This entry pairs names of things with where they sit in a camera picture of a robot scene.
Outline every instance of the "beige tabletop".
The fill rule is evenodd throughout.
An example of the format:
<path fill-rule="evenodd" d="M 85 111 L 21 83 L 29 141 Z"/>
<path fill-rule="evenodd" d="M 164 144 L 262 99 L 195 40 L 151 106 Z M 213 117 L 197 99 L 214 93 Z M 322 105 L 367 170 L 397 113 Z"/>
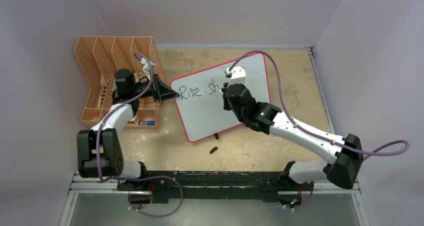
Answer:
<path fill-rule="evenodd" d="M 329 131 L 317 81 L 305 50 L 266 50 L 278 65 L 284 102 L 290 114 L 318 129 Z M 164 82 L 237 59 L 247 50 L 159 50 Z M 281 107 L 276 72 L 266 61 L 271 103 Z M 187 140 L 174 100 L 163 102 L 160 129 L 124 130 L 119 135 L 125 159 L 144 162 L 148 170 L 170 171 L 282 171 L 289 161 L 318 159 L 288 140 L 241 125 L 195 143 Z M 213 154 L 213 147 L 218 150 Z"/>

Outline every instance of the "wall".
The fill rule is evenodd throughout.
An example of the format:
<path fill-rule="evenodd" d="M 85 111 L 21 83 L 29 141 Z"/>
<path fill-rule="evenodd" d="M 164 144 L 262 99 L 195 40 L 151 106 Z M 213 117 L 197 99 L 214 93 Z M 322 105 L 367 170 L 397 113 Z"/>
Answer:
<path fill-rule="evenodd" d="M 315 48 L 337 133 L 358 135 L 368 151 L 396 139 L 411 143 L 403 155 L 362 165 L 373 226 L 424 221 L 423 8 L 424 0 L 342 0 Z"/>
<path fill-rule="evenodd" d="M 104 35 L 89 0 L 0 0 L 0 225 L 58 225 L 88 84 L 73 54 Z"/>
<path fill-rule="evenodd" d="M 315 45 L 340 0 L 93 0 L 112 36 L 159 47 Z"/>

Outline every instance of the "wooden organizer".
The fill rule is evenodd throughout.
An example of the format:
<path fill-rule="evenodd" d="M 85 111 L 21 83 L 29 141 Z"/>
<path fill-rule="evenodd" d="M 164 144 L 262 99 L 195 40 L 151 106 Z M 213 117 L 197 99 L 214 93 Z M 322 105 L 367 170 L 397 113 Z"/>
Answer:
<path fill-rule="evenodd" d="M 90 87 L 80 119 L 89 128 L 98 124 L 111 109 L 117 70 L 129 69 L 137 73 L 139 79 L 145 76 L 143 65 L 134 57 L 134 52 L 139 51 L 154 61 L 154 73 L 164 80 L 153 37 L 79 37 L 73 51 Z M 157 129 L 160 110 L 161 105 L 152 97 L 141 98 L 135 121 L 127 123 L 125 129 Z M 141 121 L 154 121 L 154 125 L 140 125 Z"/>

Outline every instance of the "whiteboard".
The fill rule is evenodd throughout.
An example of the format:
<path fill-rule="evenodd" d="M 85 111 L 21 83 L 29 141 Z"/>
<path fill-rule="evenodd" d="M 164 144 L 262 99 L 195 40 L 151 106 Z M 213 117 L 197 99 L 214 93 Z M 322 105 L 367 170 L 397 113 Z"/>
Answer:
<path fill-rule="evenodd" d="M 225 70 L 234 61 L 205 68 L 170 82 L 170 87 L 180 94 L 175 103 L 188 141 L 196 142 L 241 124 L 233 111 L 224 110 L 220 92 L 224 83 L 230 81 L 225 76 Z M 252 97 L 256 101 L 270 103 L 264 56 L 252 54 L 240 60 L 236 66 L 241 66 L 246 72 L 244 85 Z"/>

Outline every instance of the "red whiteboard border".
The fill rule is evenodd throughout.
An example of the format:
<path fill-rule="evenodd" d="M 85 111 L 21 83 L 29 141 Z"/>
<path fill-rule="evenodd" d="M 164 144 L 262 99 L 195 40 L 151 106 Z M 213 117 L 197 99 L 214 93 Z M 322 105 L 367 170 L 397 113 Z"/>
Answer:
<path fill-rule="evenodd" d="M 259 52 L 252 53 L 252 54 L 250 54 L 249 56 L 244 57 L 244 59 L 249 58 L 249 57 L 252 57 L 252 56 L 255 56 L 255 55 L 258 55 L 258 54 L 260 54 L 260 53 L 259 53 Z M 265 61 L 265 55 L 262 55 L 262 57 L 263 57 L 263 65 L 265 66 L 266 86 L 268 87 L 268 97 L 269 97 L 269 102 L 271 103 L 270 84 L 268 83 L 267 62 Z M 172 89 L 172 83 L 173 83 L 175 80 L 179 80 L 179 79 L 185 78 L 185 77 L 190 76 L 190 75 L 194 75 L 194 74 L 197 74 L 197 73 L 200 73 L 200 72 L 206 71 L 206 70 L 210 70 L 210 69 L 213 69 L 213 68 L 216 68 L 216 67 L 222 66 L 222 65 L 226 65 L 226 64 L 228 64 L 228 63 L 235 62 L 236 60 L 238 60 L 238 58 L 237 58 L 237 59 L 234 59 L 234 60 L 227 61 L 227 62 L 220 63 L 220 64 L 215 65 L 215 66 L 212 66 L 212 67 L 207 67 L 207 68 L 201 69 L 201 70 L 199 70 L 199 71 L 195 71 L 195 72 L 192 72 L 192 73 L 189 73 L 189 74 L 186 74 L 186 75 L 180 76 L 180 77 L 176 77 L 176 78 L 174 78 L 174 79 L 172 79 L 172 80 L 171 80 L 171 82 L 169 83 L 169 86 L 170 86 L 170 87 L 171 87 L 171 89 Z M 195 142 L 198 142 L 198 141 L 200 141 L 200 140 L 206 139 L 207 137 L 210 137 L 210 136 L 213 136 L 213 135 L 214 135 L 214 134 L 210 134 L 210 135 L 207 135 L 207 136 L 205 136 L 205 137 L 199 138 L 199 139 L 194 140 L 194 141 L 190 140 L 189 135 L 187 134 L 186 126 L 184 125 L 183 117 L 181 116 L 180 108 L 178 107 L 177 99 L 175 98 L 174 100 L 175 100 L 176 110 L 178 110 L 179 118 L 181 119 L 182 127 L 184 128 L 185 136 L 187 137 L 187 139 L 188 139 L 188 141 L 189 141 L 189 142 L 191 142 L 191 143 L 195 143 Z M 240 126 L 240 125 L 242 125 L 242 124 L 243 124 L 243 123 L 239 123 L 239 124 L 237 124 L 237 125 L 234 125 L 234 126 L 232 126 L 232 127 L 229 127 L 229 128 L 223 129 L 223 130 L 221 130 L 221 131 L 219 131 L 219 132 L 216 132 L 216 133 L 222 133 L 222 132 L 224 132 L 224 131 L 230 130 L 230 129 L 235 128 L 235 127 L 237 127 L 237 126 Z"/>

